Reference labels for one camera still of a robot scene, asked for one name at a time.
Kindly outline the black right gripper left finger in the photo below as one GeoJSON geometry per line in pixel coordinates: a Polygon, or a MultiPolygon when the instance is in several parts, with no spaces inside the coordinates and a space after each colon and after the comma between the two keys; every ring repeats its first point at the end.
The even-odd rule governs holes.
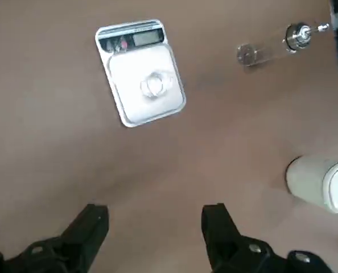
{"type": "Polygon", "coordinates": [[[108,207],[88,204],[59,236],[10,259],[0,252],[0,272],[88,272],[108,232],[108,207]]]}

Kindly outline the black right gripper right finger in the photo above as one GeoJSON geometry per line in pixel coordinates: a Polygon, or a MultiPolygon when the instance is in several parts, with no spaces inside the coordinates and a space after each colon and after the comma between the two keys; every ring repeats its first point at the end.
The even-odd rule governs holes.
{"type": "Polygon", "coordinates": [[[267,242],[242,235],[223,203],[203,206],[201,231],[212,272],[332,272],[312,252],[293,250],[284,258],[267,242]]]}

